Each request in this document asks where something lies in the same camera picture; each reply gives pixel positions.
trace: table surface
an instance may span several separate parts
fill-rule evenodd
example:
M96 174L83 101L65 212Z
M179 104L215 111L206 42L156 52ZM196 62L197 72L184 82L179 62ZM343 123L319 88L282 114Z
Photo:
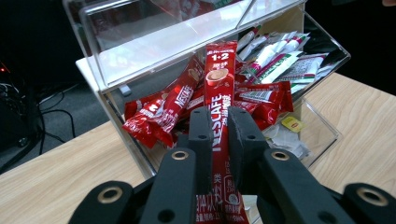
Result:
M309 168L314 177L340 193L362 182L396 197L396 97L332 74L305 99L342 134ZM144 181L111 122L0 175L0 222L67 223L109 180Z

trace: small packet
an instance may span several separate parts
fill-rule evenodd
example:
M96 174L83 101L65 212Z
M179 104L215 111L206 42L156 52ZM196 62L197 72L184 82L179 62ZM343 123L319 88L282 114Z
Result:
M276 134L267 139L268 146L271 148L282 148L293 153L299 160L309 156L310 150L304 142L299 139L299 135L292 132L283 125L277 124Z
M172 90L174 88L175 82L176 81L174 80L172 83L170 83L167 87L165 87L161 91L157 91L148 96L125 103L125 109L124 109L125 120L133 117L137 111L142 109L143 106L145 106L149 102L161 97L163 94L168 93L170 90Z
M282 119L282 124L294 133L299 133L300 130L304 127L304 124L302 122L292 116L288 116Z
M257 48L260 44L264 43L267 40L266 35L256 36L246 47L244 47L241 52L238 54L239 58L245 60L251 52Z
M162 110L158 111L161 113L147 119L154 135L168 147L172 147L176 142L171 131L184 112L203 75L204 65L197 57L192 56L180 77L177 78L174 88L168 92Z
M283 91L284 94L280 104L279 113L294 111L293 100L291 96L291 85L289 81L261 84L241 83L235 86L235 91Z
M240 91L235 94L235 100L257 104L268 103L279 110L284 93L283 91Z
M279 116L279 109L274 106L273 104L260 103L251 116L259 122L265 122L269 125L276 124L277 117Z
M290 81L293 83L311 83L315 81L316 74L327 53L306 54L301 56L288 70L275 79L277 81Z
M288 43L279 53L290 53L300 49L305 43L309 34L295 34L293 38L288 39Z
M245 76L249 82L256 80L257 74L274 59L276 55L275 47L274 45L265 46L257 55L255 61L249 63L248 67L239 74Z
M237 43L237 47L236 47L236 51L241 50L242 48L244 48L246 45L248 45L249 43L252 42L252 40L255 38L257 32L259 32L261 26L258 25L257 27L255 27L253 30L247 32L247 34L245 34L244 36L242 36Z
M248 224L230 172L228 106L233 105L236 41L206 45L205 106L212 119L212 192L197 195L196 223Z
M244 101L233 101L233 105L247 111L250 115L259 107L259 104L251 103L251 102L244 102Z
M280 54L265 66L249 83L271 83L291 67L304 53L302 51L293 51L287 54Z
M181 114L179 120L188 119L192 110L204 105L204 90L204 86L202 86L194 91L191 99L187 103L186 109Z
M122 124L122 129L146 147L153 148L155 143L157 143L157 138L154 136L151 126L147 123L147 119L154 117L161 110L166 97L167 93L164 93L159 98L143 106L142 109Z

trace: dark background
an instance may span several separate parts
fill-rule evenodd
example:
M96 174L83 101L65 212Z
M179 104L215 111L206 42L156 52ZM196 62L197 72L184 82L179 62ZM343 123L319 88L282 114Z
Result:
M41 88L85 81L62 0L0 0L0 22L1 59L12 73Z
M396 7L381 0L341 6L308 0L305 11L351 54L337 73L396 95Z

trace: red sachet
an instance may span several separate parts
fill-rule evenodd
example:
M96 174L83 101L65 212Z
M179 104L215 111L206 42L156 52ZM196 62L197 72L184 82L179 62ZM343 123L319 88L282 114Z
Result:
M256 123L257 127L263 131L267 128L269 128L272 124L269 124L268 122L266 122L263 119L254 119L254 122Z
M189 119L192 110L204 105L204 86L198 88L193 94L179 120Z
M279 115L276 105L269 102L252 103L234 100L233 105L246 110L253 119L260 123L265 123L265 126L276 124Z
M279 113L293 112L293 100L291 97L291 85L289 81L279 81L274 83L248 84L239 83L235 86L235 91L283 91L283 99L280 104Z
M197 223L248 223L241 194L234 188L228 146L228 106L233 105L236 41L206 45L205 106L210 110L212 192L197 195Z
M235 94L235 100L258 104L271 103L279 110L284 93L283 91L240 91Z
M174 85L168 92L168 96L163 104L163 108L158 113L147 120L152 126L153 133L168 147L173 147L175 136L172 129L177 124L190 98L198 85L199 80L204 75L204 65L194 55L188 65L181 73Z
M133 117L137 111L139 111L141 108L143 108L143 106L145 106L149 102L161 97L164 93L168 93L170 90L172 90L175 86L175 82L176 81L174 80L172 83L170 83L167 87L165 87L161 91L157 91L148 96L125 103L125 109L124 109L125 120Z
M131 118L127 119L122 125L122 129L136 138L146 147L152 148L157 142L151 126L147 123L149 118L154 117L158 110L163 106L167 93L149 102L142 109L136 112Z

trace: plastic container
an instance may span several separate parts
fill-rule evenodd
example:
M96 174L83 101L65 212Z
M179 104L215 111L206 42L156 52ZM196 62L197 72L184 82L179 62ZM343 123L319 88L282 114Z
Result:
M283 128L283 132L277 133L276 138L278 140L276 141L283 142L283 140L285 140L283 144L280 144L283 145L283 149L293 152L294 155L301 159L303 165L309 169L318 158L331 150L331 148L342 139L343 135L304 98L296 102L294 108L294 112L285 114L282 118L279 118L277 125L263 131L263 133L264 135L271 134L275 136L276 133L274 133L274 129L279 129L279 127L281 129ZM299 125L302 125L294 129L294 131L298 131L297 133L286 128L283 124L290 123L290 118L293 118L292 122L299 122ZM257 196L243 195L243 198L249 223L262 223L256 205Z
M235 39L258 25L265 33L302 33L309 28L312 35L323 38L320 43L328 44L326 50L337 53L323 78L293 94L295 102L350 57L304 12L302 0L232 1L226 5L205 5L205 11L194 11L197 4L203 3L64 0L85 55L77 66L146 178L156 175L166 149L160 144L153 149L145 148L121 128L124 104L163 89L180 75L192 54L203 52L206 44ZM321 50L315 44L306 48L311 52ZM121 87L129 88L131 94L124 97Z

